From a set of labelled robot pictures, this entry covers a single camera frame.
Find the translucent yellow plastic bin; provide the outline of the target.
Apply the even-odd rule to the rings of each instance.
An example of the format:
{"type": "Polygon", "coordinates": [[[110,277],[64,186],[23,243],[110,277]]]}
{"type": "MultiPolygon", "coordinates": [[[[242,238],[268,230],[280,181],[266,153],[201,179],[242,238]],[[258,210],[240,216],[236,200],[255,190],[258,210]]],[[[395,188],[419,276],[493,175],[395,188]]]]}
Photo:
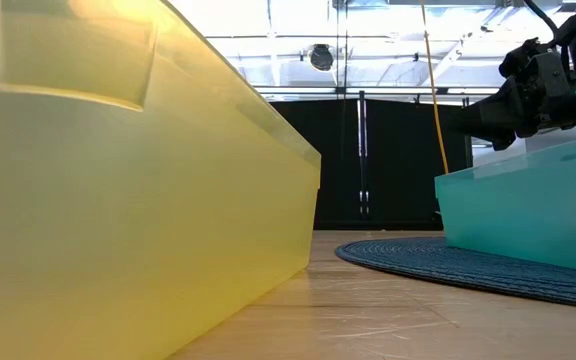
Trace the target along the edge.
{"type": "Polygon", "coordinates": [[[0,0],[0,360],[164,360],[307,265],[320,171],[171,0],[0,0]]]}

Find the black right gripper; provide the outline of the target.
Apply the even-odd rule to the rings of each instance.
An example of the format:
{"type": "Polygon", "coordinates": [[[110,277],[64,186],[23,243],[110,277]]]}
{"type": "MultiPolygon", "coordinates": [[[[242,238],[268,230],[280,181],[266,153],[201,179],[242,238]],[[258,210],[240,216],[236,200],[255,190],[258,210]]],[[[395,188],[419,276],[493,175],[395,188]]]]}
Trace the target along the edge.
{"type": "Polygon", "coordinates": [[[513,78],[475,106],[458,109],[451,116],[451,129],[502,151],[514,143],[515,134],[528,138],[543,129],[576,126],[574,110],[568,108],[568,72],[557,51],[531,57],[513,78]]]}

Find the translucent teal plastic bin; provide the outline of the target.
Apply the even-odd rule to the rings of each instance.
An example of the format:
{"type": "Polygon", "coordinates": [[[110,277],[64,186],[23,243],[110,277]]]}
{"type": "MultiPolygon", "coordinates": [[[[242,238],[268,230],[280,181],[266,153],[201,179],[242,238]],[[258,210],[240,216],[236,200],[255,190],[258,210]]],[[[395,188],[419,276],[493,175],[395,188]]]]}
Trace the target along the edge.
{"type": "Polygon", "coordinates": [[[576,269],[576,141],[435,180],[449,245],[576,269]]]}

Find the round dark blue woven mat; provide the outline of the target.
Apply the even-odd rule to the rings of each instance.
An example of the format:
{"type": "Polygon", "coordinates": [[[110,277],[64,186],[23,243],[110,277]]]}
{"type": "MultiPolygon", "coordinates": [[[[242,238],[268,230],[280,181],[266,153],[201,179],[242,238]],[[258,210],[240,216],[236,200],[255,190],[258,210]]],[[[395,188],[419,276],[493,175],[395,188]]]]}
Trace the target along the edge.
{"type": "Polygon", "coordinates": [[[442,237],[354,241],[335,255],[384,273],[576,307],[576,269],[454,248],[442,237]]]}

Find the round black ceiling fixture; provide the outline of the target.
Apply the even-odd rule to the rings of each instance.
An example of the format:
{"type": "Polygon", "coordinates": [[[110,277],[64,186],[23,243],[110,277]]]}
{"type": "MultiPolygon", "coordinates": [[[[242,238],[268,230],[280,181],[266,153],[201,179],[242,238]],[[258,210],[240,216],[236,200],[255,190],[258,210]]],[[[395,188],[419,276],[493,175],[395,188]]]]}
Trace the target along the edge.
{"type": "Polygon", "coordinates": [[[323,72],[330,71],[335,62],[327,44],[314,44],[309,53],[309,59],[314,69],[323,72]]]}

